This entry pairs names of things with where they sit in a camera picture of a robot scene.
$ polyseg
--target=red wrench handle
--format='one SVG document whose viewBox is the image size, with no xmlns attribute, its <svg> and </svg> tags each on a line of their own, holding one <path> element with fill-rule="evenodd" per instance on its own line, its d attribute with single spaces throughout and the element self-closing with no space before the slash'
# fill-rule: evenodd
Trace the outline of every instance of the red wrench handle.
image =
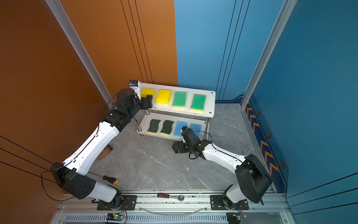
<svg viewBox="0 0 358 224">
<path fill-rule="evenodd" d="M 163 194 L 163 193 L 158 193 L 157 197 L 165 197 L 165 198 L 169 198 L 168 194 Z"/>
</svg>

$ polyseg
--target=yellow chevron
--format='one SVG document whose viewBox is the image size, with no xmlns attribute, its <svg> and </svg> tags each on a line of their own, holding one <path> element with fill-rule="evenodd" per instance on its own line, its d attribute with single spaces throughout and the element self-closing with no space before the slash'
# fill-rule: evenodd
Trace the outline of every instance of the yellow chevron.
<svg viewBox="0 0 358 224">
<path fill-rule="evenodd" d="M 260 127 L 260 125 L 258 125 L 258 123 L 253 123 L 253 132 L 255 133 L 255 126 L 258 126 L 258 127 Z"/>
<path fill-rule="evenodd" d="M 267 151 L 265 151 L 265 161 L 266 161 L 266 162 L 267 162 L 267 156 L 270 156 L 271 158 L 273 158 L 270 153 L 268 153 Z"/>
<path fill-rule="evenodd" d="M 279 172 L 279 169 L 273 165 L 272 163 L 270 163 L 270 174 L 272 175 L 272 168 L 274 168 L 275 170 L 277 170 L 277 172 Z"/>
<path fill-rule="evenodd" d="M 256 118 L 254 115 L 250 115 L 250 124 L 252 123 L 252 118 Z"/>
<path fill-rule="evenodd" d="M 262 151 L 262 145 L 266 145 L 266 146 L 268 147 L 268 145 L 267 145 L 267 143 L 266 143 L 266 142 L 261 141 L 261 151 Z"/>
<path fill-rule="evenodd" d="M 248 108 L 248 109 L 247 109 L 247 116 L 248 116 L 248 111 L 249 111 L 249 110 L 252 110 L 252 108 Z"/>
</svg>

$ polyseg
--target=yellow sponge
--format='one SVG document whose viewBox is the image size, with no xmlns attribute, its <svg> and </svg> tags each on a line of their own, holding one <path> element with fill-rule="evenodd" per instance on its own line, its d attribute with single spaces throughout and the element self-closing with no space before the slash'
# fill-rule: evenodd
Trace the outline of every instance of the yellow sponge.
<svg viewBox="0 0 358 224">
<path fill-rule="evenodd" d="M 155 90 L 144 88 L 140 92 L 140 97 L 147 97 L 147 95 L 155 95 Z"/>
<path fill-rule="evenodd" d="M 155 101 L 159 104 L 169 104 L 170 97 L 171 97 L 170 90 L 159 90 L 158 95 L 155 98 Z"/>
</svg>

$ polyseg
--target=white shelf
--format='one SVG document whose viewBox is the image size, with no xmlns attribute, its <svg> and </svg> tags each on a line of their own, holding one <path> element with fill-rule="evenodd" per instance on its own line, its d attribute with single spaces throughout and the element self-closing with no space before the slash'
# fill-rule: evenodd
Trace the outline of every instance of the white shelf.
<svg viewBox="0 0 358 224">
<path fill-rule="evenodd" d="M 174 112 L 179 114 L 189 114 L 201 117 L 212 118 L 214 116 L 214 109 L 215 109 L 215 91 L 208 91 L 208 90 L 197 90 L 197 89 L 189 89 L 183 87 L 176 87 L 176 86 L 163 86 L 157 84 L 149 84 L 149 83 L 140 83 L 140 91 L 143 88 L 148 89 L 155 89 L 155 95 L 153 96 L 153 107 L 152 110 L 161 110 L 161 111 L 168 111 Z M 159 92 L 159 90 L 170 90 L 171 91 L 171 98 L 169 104 L 158 104 L 155 101 L 155 98 Z M 175 91 L 182 91 L 187 93 L 187 100 L 185 104 L 185 109 L 173 108 L 173 99 Z M 197 112 L 191 111 L 190 107 L 192 106 L 194 94 L 201 94 L 206 95 L 205 104 L 204 104 L 204 111 Z"/>
<path fill-rule="evenodd" d="M 151 134 L 148 133 L 147 130 L 149 129 L 150 126 L 150 121 L 152 119 L 157 119 L 160 120 L 160 124 L 159 124 L 159 128 L 158 128 L 158 132 L 157 134 Z M 173 127 L 172 127 L 172 131 L 170 133 L 170 135 L 164 135 L 161 134 L 160 131 L 163 127 L 163 123 L 165 120 L 171 120 L 174 122 Z M 167 138 L 167 139 L 172 139 L 172 140 L 176 140 L 176 141 L 182 141 L 183 138 L 180 136 L 174 136 L 174 131 L 175 131 L 175 127 L 176 127 L 176 123 L 178 121 L 183 121 L 183 122 L 187 122 L 188 123 L 188 127 L 190 127 L 191 124 L 199 124 L 201 125 L 201 131 L 205 131 L 205 121 L 204 120 L 197 120 L 197 119 L 191 119 L 191 118 L 183 118 L 183 117 L 178 117 L 178 116 L 171 116 L 171 115 L 166 115 L 166 114 L 158 114 L 158 113 L 153 113 L 151 112 L 149 115 L 145 115 L 142 122 L 140 123 L 140 126 L 142 128 L 141 132 L 138 132 L 138 134 L 145 134 L 145 135 L 150 135 L 150 136 L 155 136 L 155 137 L 159 137 L 159 138 Z M 201 140 L 204 139 L 204 133 L 203 132 L 195 132 L 195 134 L 197 136 L 199 136 L 199 138 Z"/>
</svg>

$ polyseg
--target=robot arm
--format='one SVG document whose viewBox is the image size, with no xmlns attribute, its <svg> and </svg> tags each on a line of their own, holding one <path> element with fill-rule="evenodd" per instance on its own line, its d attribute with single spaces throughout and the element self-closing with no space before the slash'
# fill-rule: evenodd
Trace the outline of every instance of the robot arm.
<svg viewBox="0 0 358 224">
<path fill-rule="evenodd" d="M 54 163 L 51 172 L 59 187 L 78 199 L 90 197 L 107 202 L 111 209 L 122 204 L 121 191 L 85 176 L 101 151 L 116 137 L 141 109 L 152 107 L 152 95 L 140 97 L 140 82 L 117 93 L 117 103 L 102 118 L 91 136 L 65 161 Z"/>
<path fill-rule="evenodd" d="M 246 198 L 254 203 L 261 201 L 272 178 L 256 156 L 237 155 L 206 139 L 200 141 L 188 127 L 182 128 L 182 136 L 184 141 L 173 144 L 175 153 L 192 153 L 196 157 L 216 162 L 236 175 L 238 184 L 229 186 L 223 193 L 223 202 L 227 208 L 234 209 L 239 201 Z"/>
</svg>

